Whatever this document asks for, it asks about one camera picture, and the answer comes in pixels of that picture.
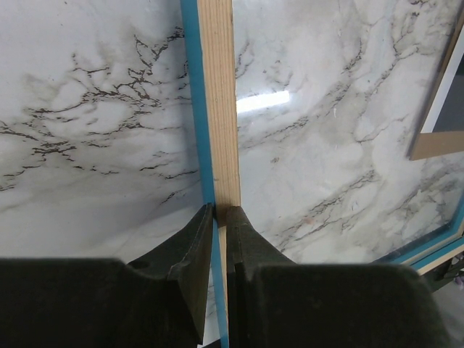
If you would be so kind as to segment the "aerial landscape photo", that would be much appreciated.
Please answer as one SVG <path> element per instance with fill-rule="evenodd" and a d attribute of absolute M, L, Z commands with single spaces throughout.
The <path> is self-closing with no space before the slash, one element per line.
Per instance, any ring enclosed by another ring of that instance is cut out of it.
<path fill-rule="evenodd" d="M 435 93 L 421 133 L 463 131 L 463 32 Z"/>

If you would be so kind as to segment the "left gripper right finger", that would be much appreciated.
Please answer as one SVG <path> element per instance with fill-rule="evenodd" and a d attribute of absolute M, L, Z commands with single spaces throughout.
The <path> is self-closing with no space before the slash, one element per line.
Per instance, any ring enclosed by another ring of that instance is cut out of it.
<path fill-rule="evenodd" d="M 404 265 L 302 265 L 227 214 L 231 347 L 450 347 L 426 282 Z"/>

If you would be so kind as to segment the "brown frame backing board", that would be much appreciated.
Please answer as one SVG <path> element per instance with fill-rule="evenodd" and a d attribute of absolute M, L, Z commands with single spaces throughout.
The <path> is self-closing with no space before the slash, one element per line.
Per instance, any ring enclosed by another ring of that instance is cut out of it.
<path fill-rule="evenodd" d="M 455 30 L 449 41 L 447 50 L 442 60 L 442 64 L 436 75 L 436 80 L 431 93 L 426 100 L 425 108 L 423 110 L 423 116 L 417 127 L 417 132 L 414 135 L 414 139 L 410 150 L 408 152 L 409 158 L 412 161 L 426 159 L 430 157 L 437 157 L 445 154 L 452 154 L 461 152 L 463 150 L 463 131 L 448 131 L 438 133 L 421 133 L 421 129 L 427 117 L 428 111 L 431 108 L 431 104 L 434 100 L 435 93 L 439 87 L 440 81 L 446 69 L 447 63 L 449 62 L 452 51 L 455 47 L 456 41 L 460 32 L 463 32 L 463 14 L 458 17 Z"/>

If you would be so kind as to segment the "light wooden picture frame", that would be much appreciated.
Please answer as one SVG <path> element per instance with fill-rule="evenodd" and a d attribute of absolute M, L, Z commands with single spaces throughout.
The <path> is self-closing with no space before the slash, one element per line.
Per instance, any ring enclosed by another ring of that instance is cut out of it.
<path fill-rule="evenodd" d="M 183 1 L 218 341 L 229 207 L 300 263 L 412 262 L 457 220 L 463 156 L 410 146 L 461 1 Z"/>

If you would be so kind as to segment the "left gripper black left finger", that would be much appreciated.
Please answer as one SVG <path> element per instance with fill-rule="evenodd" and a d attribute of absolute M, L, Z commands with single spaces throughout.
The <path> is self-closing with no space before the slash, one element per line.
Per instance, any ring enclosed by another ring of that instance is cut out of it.
<path fill-rule="evenodd" d="M 4 258 L 3 347 L 196 347 L 203 342 L 210 204 L 141 257 Z"/>

